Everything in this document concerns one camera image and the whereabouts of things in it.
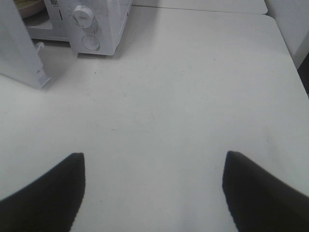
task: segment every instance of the white panel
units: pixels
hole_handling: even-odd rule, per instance
[[[3,0],[0,7],[0,73],[33,87],[48,78],[14,1]]]
[[[297,68],[309,52],[309,0],[266,0]]]
[[[0,79],[0,199],[84,152],[72,232],[236,232],[230,149],[309,195],[309,101],[271,17],[132,7],[113,57],[42,59],[48,91]]]
[[[133,5],[234,13],[267,13],[264,0],[133,0]]]

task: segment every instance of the table surface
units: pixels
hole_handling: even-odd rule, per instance
[[[228,150],[309,195],[309,101],[272,18],[132,7],[113,57],[41,57],[48,88],[0,79],[0,198],[84,152],[72,231],[236,232]]]
[[[133,0],[133,5],[265,15],[264,0]]]

